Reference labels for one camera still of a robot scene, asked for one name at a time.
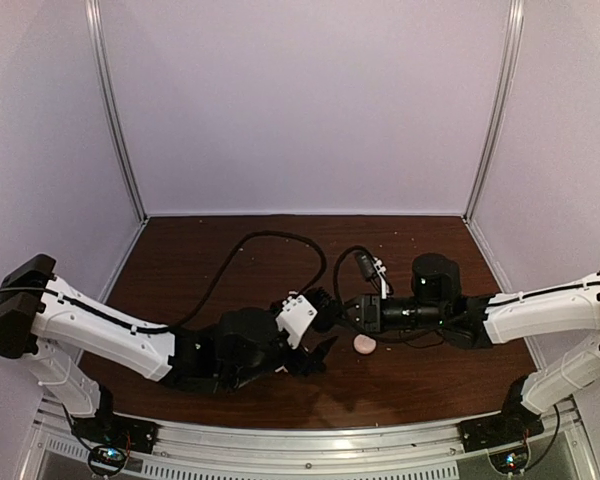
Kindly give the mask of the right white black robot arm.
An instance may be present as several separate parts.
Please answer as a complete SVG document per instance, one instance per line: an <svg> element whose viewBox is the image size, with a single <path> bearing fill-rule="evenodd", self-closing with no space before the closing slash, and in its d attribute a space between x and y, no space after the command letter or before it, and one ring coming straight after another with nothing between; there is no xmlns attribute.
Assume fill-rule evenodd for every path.
<svg viewBox="0 0 600 480"><path fill-rule="evenodd" d="M561 359L514 381L493 419L499 440L510 442L562 399L600 378L600 270L545 289L466 296L458 264L437 253L412 263L412 296L377 294L339 300L341 318L381 341L390 331L435 331L460 349L486 349L523 337L587 330Z"/></svg>

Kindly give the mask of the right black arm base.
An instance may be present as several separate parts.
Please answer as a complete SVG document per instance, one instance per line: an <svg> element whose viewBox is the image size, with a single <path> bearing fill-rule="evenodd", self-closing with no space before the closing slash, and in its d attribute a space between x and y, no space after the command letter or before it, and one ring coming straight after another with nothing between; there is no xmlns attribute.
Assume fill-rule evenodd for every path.
<svg viewBox="0 0 600 480"><path fill-rule="evenodd" d="M514 381L499 413L464 420L458 429L466 453L522 442L544 432L540 415L522 406L522 389L527 377Z"/></svg>

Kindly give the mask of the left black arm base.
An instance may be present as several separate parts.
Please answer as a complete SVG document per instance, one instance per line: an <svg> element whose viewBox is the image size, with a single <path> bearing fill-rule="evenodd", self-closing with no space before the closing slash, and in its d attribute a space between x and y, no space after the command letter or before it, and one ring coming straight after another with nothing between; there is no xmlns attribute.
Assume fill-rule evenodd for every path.
<svg viewBox="0 0 600 480"><path fill-rule="evenodd" d="M97 444L151 454L157 440L158 425L116 414L112 393L104 386L99 387L99 393L99 405L93 415L86 418L71 416L73 432Z"/></svg>

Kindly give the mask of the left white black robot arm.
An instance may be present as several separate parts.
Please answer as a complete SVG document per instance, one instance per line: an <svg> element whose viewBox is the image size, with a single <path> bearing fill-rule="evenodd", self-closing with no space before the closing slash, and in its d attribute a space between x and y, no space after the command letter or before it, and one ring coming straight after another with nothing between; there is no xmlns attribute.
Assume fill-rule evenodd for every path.
<svg viewBox="0 0 600 480"><path fill-rule="evenodd" d="M90 379L60 344L71 344L176 391L235 391L261 376L323 372L334 344L314 349L302 338L318 316L308 298L288 297L280 309L246 307L200 330L151 323L83 295L54 272L56 261L37 254L0 285L0 357L22 360L38 383L103 444L117 442L124 424L112 396Z"/></svg>

